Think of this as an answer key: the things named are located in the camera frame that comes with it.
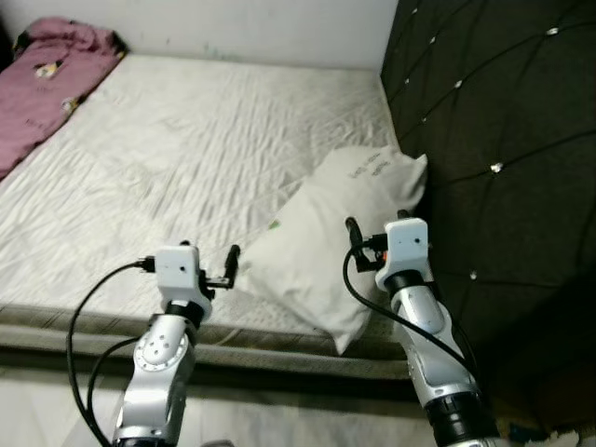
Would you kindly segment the white pillow with tree print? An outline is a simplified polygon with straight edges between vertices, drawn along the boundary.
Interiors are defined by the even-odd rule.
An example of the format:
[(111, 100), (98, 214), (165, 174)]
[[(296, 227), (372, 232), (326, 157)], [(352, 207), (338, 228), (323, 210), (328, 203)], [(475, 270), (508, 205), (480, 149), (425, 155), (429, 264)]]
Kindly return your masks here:
[(342, 265), (346, 218), (361, 233), (383, 233), (425, 192), (428, 160), (395, 146), (342, 146), (325, 156), (271, 225), (241, 255), (236, 290), (279, 304), (327, 333), (337, 354), (360, 339), (370, 310), (350, 297)]

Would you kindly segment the pink cartoon print blanket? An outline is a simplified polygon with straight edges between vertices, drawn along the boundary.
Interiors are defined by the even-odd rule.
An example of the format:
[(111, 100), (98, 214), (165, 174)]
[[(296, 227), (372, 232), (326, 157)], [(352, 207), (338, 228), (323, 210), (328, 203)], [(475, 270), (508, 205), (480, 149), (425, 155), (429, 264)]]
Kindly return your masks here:
[(13, 50), (16, 59), (0, 71), (0, 182), (128, 54), (114, 30), (63, 17), (35, 20)]

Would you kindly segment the grey bed base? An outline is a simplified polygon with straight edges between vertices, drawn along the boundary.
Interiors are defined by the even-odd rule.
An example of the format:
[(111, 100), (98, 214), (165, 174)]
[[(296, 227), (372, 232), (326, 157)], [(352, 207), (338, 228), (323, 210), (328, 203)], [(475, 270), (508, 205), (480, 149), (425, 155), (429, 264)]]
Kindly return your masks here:
[[(65, 331), (44, 331), (0, 324), (0, 350), (47, 355), (54, 369), (65, 367)], [(405, 380), (410, 376), (405, 360), (363, 360), (332, 355), (312, 355), (273, 350), (204, 344), (197, 347), (201, 365), (264, 369), (281, 373), (309, 373), (358, 379)]]

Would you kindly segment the beige quilted mattress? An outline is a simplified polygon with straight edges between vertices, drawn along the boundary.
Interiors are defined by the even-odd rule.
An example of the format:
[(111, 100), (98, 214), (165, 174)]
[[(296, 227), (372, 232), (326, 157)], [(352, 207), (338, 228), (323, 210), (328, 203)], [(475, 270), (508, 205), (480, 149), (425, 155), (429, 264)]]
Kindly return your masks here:
[[(382, 85), (362, 71), (133, 55), (0, 182), (0, 324), (74, 336), (77, 353), (141, 335), (161, 310), (150, 274), (115, 269), (180, 241), (221, 274), (342, 146), (395, 146)], [(400, 360), (370, 311), (342, 355), (265, 299), (220, 292), (197, 345)]]

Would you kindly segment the dark tufted headboard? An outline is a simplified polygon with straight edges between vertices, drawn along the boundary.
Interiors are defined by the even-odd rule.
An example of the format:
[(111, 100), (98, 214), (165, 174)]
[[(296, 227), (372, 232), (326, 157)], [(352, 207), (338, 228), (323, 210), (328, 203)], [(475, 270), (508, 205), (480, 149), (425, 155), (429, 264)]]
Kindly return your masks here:
[(399, 0), (382, 84), (444, 303), (499, 412), (595, 421), (595, 0)]

